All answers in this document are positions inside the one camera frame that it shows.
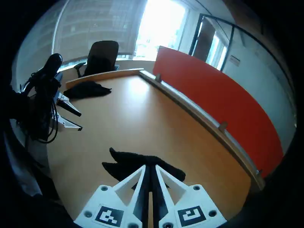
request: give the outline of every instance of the black cable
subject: black cable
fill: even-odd
[[[48,144],[51,143],[52,141],[55,140],[57,133],[58,133],[58,116],[57,116],[57,108],[56,108],[56,104],[53,100],[53,98],[51,98],[51,111],[52,111],[52,117],[53,117],[53,125],[52,125],[52,130],[50,131],[50,133],[48,134],[48,136],[50,136],[53,133],[53,130],[55,129],[55,135],[54,137],[49,140],[49,141],[44,141],[44,140],[40,140],[37,138],[37,141],[43,144]]]

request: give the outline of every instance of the wall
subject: wall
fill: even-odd
[[[185,25],[184,34],[179,46],[179,51],[185,54],[189,54],[199,17],[199,12],[190,10],[189,17]]]
[[[239,66],[229,61],[240,60]],[[290,102],[276,76],[253,52],[233,41],[223,73],[241,85],[259,103],[273,123],[286,153],[295,133]]]
[[[280,138],[261,105],[232,78],[207,63],[170,48],[158,51],[153,69],[227,131],[251,158],[262,177],[283,158]]]

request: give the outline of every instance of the chair backrest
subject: chair backrest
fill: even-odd
[[[118,43],[112,40],[98,41],[93,43],[88,55],[87,68],[91,67],[91,63],[96,66],[97,60],[101,60],[102,62],[107,62],[108,60],[111,70],[114,70],[115,61],[118,55],[118,48]]]

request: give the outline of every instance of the wooden table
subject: wooden table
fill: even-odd
[[[250,178],[202,125],[139,76],[99,83],[112,93],[73,101],[81,117],[58,108],[83,130],[59,132],[47,146],[53,181],[72,219],[99,185],[117,183],[101,165],[114,162],[110,147],[156,155],[182,169],[185,183],[201,184],[227,220],[241,210]]]

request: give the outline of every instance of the window blind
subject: window blind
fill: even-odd
[[[87,56],[96,41],[114,40],[133,55],[147,0],[68,0],[56,29],[54,53],[64,61]]]

